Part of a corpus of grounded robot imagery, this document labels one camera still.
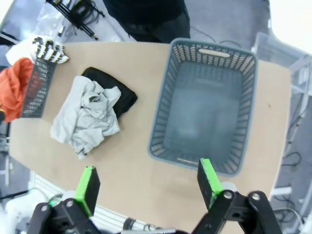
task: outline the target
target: basket bottom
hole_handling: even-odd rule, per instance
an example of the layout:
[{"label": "basket bottom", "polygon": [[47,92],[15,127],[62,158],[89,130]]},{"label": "basket bottom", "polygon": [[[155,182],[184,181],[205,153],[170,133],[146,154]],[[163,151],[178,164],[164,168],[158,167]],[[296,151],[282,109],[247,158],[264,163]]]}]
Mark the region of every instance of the basket bottom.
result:
[{"label": "basket bottom", "polygon": [[[242,77],[236,74],[231,79],[241,83]],[[198,82],[197,87],[196,77],[192,85],[177,81],[164,148],[178,152],[178,161],[197,164],[200,158],[209,158],[213,164],[224,163],[230,155],[240,95],[240,88],[229,89],[226,83]]]}]

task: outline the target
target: basket handle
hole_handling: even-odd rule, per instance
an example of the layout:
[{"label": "basket handle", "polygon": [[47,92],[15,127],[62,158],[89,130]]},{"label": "basket handle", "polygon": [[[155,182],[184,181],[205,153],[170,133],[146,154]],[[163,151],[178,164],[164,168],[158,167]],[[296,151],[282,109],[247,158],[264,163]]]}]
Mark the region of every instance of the basket handle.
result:
[{"label": "basket handle", "polygon": [[215,50],[199,49],[198,51],[201,52],[202,54],[214,55],[214,56],[219,56],[219,57],[223,57],[223,58],[228,58],[229,56],[231,56],[228,53],[215,51]]}]

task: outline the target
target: black shirt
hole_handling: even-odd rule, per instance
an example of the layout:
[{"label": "black shirt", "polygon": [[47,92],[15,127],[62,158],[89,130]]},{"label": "black shirt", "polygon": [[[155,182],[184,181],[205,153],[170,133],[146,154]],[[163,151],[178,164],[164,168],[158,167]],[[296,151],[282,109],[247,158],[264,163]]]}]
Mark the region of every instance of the black shirt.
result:
[{"label": "black shirt", "polygon": [[120,23],[161,24],[182,14],[184,0],[103,0]]}]

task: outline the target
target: plastic basket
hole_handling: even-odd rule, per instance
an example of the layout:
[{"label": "plastic basket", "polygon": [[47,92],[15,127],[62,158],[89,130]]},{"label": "plastic basket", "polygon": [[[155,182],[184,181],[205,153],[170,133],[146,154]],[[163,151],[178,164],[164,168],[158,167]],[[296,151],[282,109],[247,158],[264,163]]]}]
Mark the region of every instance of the plastic basket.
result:
[{"label": "plastic basket", "polygon": [[193,169],[200,158],[209,158],[219,175],[238,174],[248,141],[256,79],[257,58],[252,52],[174,40],[150,155]]},{"label": "plastic basket", "polygon": [[41,118],[56,63],[37,58],[27,86],[20,118]]}]

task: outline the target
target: empty laundry basket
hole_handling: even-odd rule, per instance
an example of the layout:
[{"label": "empty laundry basket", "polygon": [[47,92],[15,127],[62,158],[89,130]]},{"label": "empty laundry basket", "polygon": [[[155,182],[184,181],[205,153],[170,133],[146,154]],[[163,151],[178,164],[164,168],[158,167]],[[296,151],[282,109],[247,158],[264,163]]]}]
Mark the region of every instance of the empty laundry basket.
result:
[{"label": "empty laundry basket", "polygon": [[197,169],[209,158],[219,175],[243,163],[251,125],[257,59],[252,52],[176,39],[149,144],[153,158]]}]

